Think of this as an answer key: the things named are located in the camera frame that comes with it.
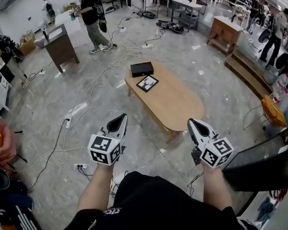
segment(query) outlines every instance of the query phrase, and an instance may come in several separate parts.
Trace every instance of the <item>person wearing mask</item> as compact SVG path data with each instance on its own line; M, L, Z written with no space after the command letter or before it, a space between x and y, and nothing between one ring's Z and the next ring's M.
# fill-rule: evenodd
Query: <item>person wearing mask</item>
M43 9L42 9L47 17L49 18L50 22L55 24L56 23L56 13L53 10L53 5L51 2L48 2L48 0L44 0L43 3Z
M12 74L21 80L21 85L23 88L26 88L29 84L29 80L26 78L24 73L20 70L19 66L14 60L14 53L16 51L15 43L10 43L9 45L4 42L5 36L0 36L0 59L8 66Z
M260 23L259 23L259 25L260 25L261 27L264 26L265 20L266 20L267 15L268 15L269 13L270 13L270 9L269 9L268 3L265 1L265 2L264 2L264 15L260 18Z
M258 0L251 0L251 13L248 21L248 25L246 27L246 30L243 30L244 33L247 34L253 34L253 25L255 24L255 21L259 14L259 1Z
M107 40L99 31L98 28L98 14L97 6L94 0L80 0L81 10L75 14L75 16L81 15L83 22L87 28L88 35L94 44L94 49L90 50L90 54L97 53L100 50L99 45L103 46L103 52L108 52L113 48L113 44Z
M274 16L274 25L273 25L273 31L272 31L271 37L269 41L267 42L267 44L264 46L263 52L261 53L261 56L259 58L260 60L267 62L266 60L267 54L270 48L272 47L272 45L274 45L274 50L268 62L267 67L274 66L274 61L279 53L280 45L283 39L283 33L284 33L284 30L286 29L287 18L288 18L288 9L284 9L284 11L278 12Z
M114 164L98 164L83 191L78 213L65 230L87 229L227 229L245 230L248 224L236 219L232 199L220 168L204 169L204 202L155 176L127 174L108 208Z

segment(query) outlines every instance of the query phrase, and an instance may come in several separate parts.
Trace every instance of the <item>wooden coffee table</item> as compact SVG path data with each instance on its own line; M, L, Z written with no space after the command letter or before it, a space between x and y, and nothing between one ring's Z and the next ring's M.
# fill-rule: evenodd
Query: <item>wooden coffee table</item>
M128 96L133 92L143 103L144 108L167 134L167 143L176 135L188 129L189 118L201 119L204 106L201 99L180 79L175 77L158 61L151 61L154 78L159 83L149 92L144 92L136 84L144 77L133 78L131 71L126 75Z

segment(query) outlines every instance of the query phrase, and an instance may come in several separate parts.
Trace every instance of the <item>box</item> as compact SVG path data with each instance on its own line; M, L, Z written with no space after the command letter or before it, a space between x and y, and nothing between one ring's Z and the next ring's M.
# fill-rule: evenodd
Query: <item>box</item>
M131 74L133 78L152 75L153 73L154 68L151 62L131 65Z
M66 12L68 10L71 10L71 9L75 9L75 8L77 8L77 4L75 2L66 4L66 5L63 6L64 12Z

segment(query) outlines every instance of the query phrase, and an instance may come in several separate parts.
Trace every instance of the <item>bag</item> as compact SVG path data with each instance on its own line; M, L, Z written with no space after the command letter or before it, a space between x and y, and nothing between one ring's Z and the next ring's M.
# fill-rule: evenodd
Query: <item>bag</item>
M53 8L52 8L52 5L50 4L50 3L47 3L46 4L46 10L47 10L47 12L48 12L48 15L51 17L51 18L53 18L53 17L55 17L55 12L54 12L54 10L53 10Z

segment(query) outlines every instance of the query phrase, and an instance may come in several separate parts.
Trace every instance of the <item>sneaker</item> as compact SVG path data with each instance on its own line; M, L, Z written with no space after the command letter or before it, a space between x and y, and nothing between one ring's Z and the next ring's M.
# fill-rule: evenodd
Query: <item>sneaker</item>
M29 82L30 81L28 79L26 79L25 82L23 81L21 82L21 86L23 87L23 89L25 89L28 86Z
M97 53L97 52L99 52L99 51L101 51L100 48L90 50L89 53L92 55L92 54Z
M102 50L102 52L108 52L112 48L113 48L112 44L110 46L104 46L104 49Z
M259 59L260 59L261 61L263 61L263 62L267 62L266 59L262 59L261 57L259 57Z

